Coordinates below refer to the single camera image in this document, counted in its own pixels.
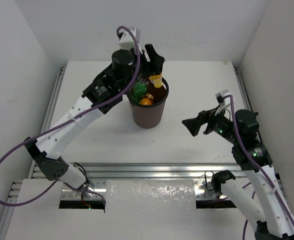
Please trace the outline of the green plastic bottle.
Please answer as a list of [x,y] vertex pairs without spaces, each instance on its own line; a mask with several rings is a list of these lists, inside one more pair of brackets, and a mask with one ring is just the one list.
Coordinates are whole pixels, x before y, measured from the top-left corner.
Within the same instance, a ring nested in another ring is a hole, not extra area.
[[147,93],[149,88],[149,79],[148,78],[140,78],[133,87],[132,99],[135,103],[139,103],[145,94]]

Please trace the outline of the orange bottle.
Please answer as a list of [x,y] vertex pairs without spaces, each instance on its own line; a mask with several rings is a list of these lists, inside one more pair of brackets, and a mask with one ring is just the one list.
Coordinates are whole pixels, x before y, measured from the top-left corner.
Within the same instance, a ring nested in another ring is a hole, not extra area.
[[147,93],[139,102],[139,104],[144,106],[151,106],[153,104],[153,100],[154,97],[151,94]]

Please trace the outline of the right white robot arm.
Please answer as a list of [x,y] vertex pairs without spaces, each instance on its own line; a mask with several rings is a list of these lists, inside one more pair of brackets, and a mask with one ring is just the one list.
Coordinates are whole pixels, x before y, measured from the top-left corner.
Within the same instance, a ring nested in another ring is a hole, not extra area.
[[246,109],[236,111],[235,120],[247,154],[236,138],[231,120],[216,109],[203,110],[197,117],[185,119],[183,125],[192,136],[196,136],[202,125],[204,134],[216,132],[233,144],[232,155],[254,188],[259,199],[255,202],[242,189],[237,178],[229,170],[212,175],[211,185],[217,194],[226,195],[251,225],[257,240],[294,240],[294,217],[288,215],[284,196],[279,190],[271,156],[267,148],[257,139],[259,123],[256,112]]

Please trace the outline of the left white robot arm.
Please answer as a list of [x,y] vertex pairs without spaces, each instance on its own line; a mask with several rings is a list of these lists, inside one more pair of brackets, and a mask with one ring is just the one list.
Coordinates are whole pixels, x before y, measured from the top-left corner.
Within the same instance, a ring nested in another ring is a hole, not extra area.
[[164,61],[152,44],[145,45],[140,52],[135,47],[115,51],[110,65],[47,133],[26,139],[24,146],[44,176],[49,181],[62,181],[74,190],[86,191],[90,180],[62,158],[63,151],[87,126],[119,104],[137,79],[160,77]]

